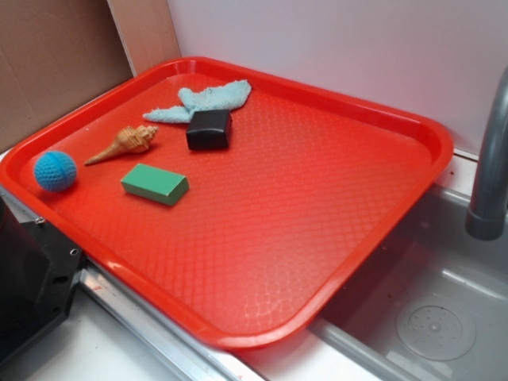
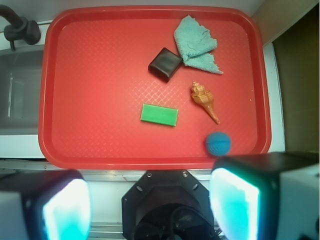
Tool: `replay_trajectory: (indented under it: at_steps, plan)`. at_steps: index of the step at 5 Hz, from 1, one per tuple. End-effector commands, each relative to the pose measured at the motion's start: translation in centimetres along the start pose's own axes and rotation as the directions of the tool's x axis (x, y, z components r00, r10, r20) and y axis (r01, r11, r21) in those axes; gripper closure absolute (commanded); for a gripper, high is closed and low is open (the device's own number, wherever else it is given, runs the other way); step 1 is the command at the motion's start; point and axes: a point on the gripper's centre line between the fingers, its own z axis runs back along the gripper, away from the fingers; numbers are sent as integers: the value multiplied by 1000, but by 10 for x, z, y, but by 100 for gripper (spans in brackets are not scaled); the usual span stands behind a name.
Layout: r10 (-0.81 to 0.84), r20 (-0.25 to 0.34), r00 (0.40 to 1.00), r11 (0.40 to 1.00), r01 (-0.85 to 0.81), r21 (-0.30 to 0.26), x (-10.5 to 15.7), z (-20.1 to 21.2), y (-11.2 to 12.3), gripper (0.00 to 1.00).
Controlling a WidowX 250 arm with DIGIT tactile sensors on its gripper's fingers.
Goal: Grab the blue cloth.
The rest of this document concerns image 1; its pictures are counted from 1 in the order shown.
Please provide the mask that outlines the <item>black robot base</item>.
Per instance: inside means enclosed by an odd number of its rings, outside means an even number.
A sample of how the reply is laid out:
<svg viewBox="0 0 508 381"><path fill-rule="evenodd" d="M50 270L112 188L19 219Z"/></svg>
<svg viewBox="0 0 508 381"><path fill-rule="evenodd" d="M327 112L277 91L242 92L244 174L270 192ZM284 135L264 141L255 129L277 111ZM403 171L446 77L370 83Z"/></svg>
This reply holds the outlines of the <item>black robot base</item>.
<svg viewBox="0 0 508 381"><path fill-rule="evenodd" d="M20 222L1 201L1 365L69 315L83 250L48 221Z"/></svg>

